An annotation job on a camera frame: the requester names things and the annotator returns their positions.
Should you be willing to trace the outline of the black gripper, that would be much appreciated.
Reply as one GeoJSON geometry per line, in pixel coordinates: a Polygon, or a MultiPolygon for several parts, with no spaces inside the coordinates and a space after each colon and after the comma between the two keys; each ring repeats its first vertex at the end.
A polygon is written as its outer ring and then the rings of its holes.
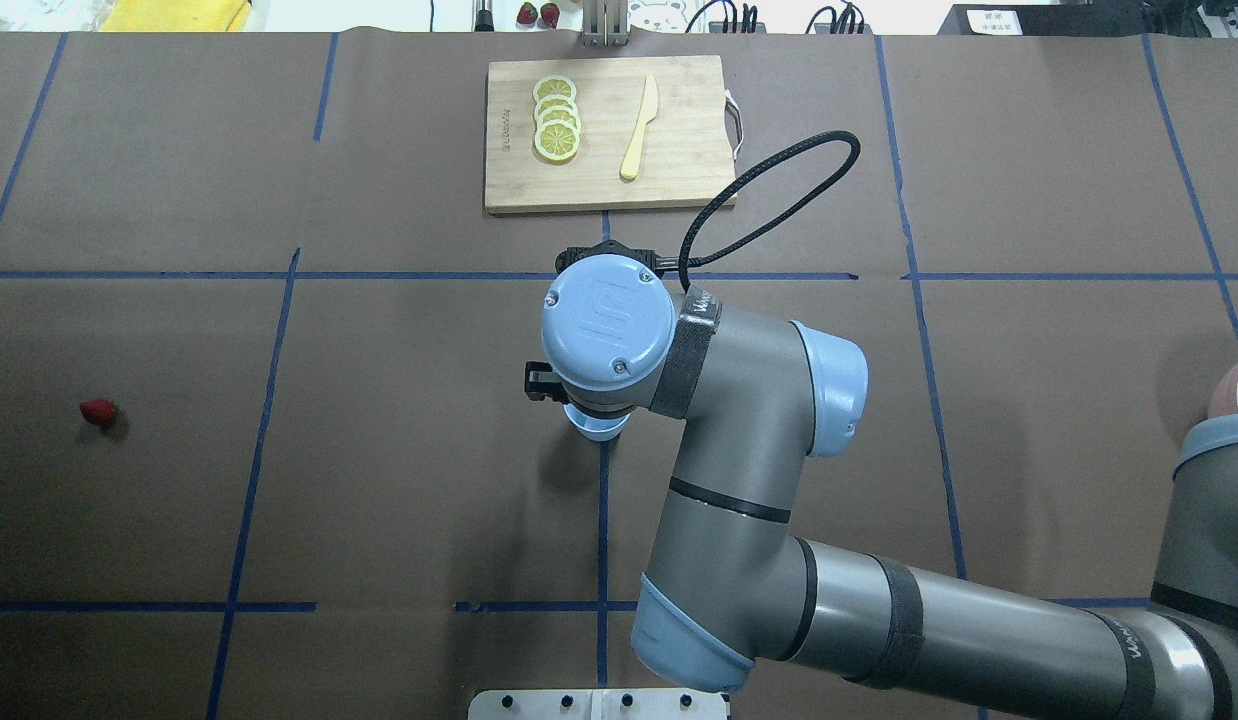
{"type": "Polygon", "coordinates": [[[527,361],[524,365],[522,391],[531,401],[552,401],[555,405],[569,405],[569,393],[561,382],[560,375],[555,374],[551,364],[543,361],[527,361]]]}

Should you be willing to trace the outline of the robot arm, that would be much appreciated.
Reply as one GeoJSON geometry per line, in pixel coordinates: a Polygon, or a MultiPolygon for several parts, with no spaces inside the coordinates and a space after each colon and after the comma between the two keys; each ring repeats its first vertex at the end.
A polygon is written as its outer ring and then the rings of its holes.
{"type": "Polygon", "coordinates": [[[733,693],[774,659],[1025,718],[1238,719],[1238,413],[1184,442],[1148,607],[1071,609],[791,533],[805,460],[867,405],[855,343],[670,292],[636,251],[568,249],[556,272],[527,396],[686,424],[639,580],[647,671],[733,693]]]}

